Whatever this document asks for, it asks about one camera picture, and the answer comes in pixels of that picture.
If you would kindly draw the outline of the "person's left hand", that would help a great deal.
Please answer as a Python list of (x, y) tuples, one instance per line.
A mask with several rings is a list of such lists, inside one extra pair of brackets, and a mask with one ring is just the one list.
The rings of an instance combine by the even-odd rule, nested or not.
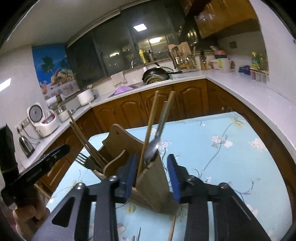
[(36, 198), (36, 205), (17, 207), (13, 211), (16, 222), (16, 231), (23, 240), (31, 240), (37, 230), (50, 215), (50, 210), (46, 208), (43, 194)]

